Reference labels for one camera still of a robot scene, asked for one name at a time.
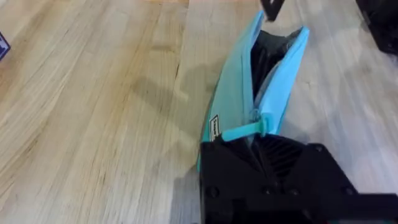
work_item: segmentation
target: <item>wooden table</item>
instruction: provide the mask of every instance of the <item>wooden table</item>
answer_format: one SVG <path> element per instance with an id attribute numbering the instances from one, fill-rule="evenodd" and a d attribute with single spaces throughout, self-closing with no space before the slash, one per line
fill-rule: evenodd
<path id="1" fill-rule="evenodd" d="M 253 0 L 0 0 L 0 223 L 199 223 L 201 127 Z M 358 190 L 398 192 L 398 65 L 354 0 L 289 0 L 311 30 L 282 134 Z"/>

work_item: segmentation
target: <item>black plastic device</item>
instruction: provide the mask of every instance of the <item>black plastic device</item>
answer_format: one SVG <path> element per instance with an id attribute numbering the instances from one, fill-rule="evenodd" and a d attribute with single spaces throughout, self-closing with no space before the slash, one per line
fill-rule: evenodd
<path id="1" fill-rule="evenodd" d="M 398 1 L 356 0 L 377 47 L 398 55 Z"/>
<path id="2" fill-rule="evenodd" d="M 398 219 L 396 194 L 358 193 L 322 144 L 271 134 L 230 142 L 218 137 L 202 143 L 200 154 L 202 223 Z"/>

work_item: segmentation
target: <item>light blue zipper pull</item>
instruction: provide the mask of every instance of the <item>light blue zipper pull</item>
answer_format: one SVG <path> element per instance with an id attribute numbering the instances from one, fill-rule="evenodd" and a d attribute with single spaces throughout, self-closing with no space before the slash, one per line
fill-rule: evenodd
<path id="1" fill-rule="evenodd" d="M 269 130 L 272 130 L 273 125 L 271 122 L 271 114 L 263 113 L 257 122 L 226 130 L 221 133 L 221 137 L 224 141 L 232 141 L 252 134 L 261 134 L 264 137 Z"/>

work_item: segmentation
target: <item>light blue pouch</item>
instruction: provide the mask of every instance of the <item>light blue pouch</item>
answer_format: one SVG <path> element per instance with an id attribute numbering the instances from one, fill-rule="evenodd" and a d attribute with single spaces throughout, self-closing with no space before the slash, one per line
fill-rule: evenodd
<path id="1" fill-rule="evenodd" d="M 219 135 L 224 141 L 231 141 L 255 133 L 279 132 L 309 30 L 302 27 L 287 37 L 270 35 L 261 31 L 263 17 L 262 11 L 257 13 L 224 64 L 207 114 L 202 142 L 214 141 Z M 259 41 L 268 55 L 282 56 L 271 63 L 273 68 L 265 79 L 255 83 L 259 88 L 253 93 L 252 48 Z"/>

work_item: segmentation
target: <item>label tag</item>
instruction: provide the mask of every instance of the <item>label tag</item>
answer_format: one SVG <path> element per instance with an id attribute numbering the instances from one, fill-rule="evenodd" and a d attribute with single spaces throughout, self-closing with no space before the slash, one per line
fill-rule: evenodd
<path id="1" fill-rule="evenodd" d="M 210 141 L 214 141 L 220 135 L 220 125 L 218 115 L 210 120 Z"/>

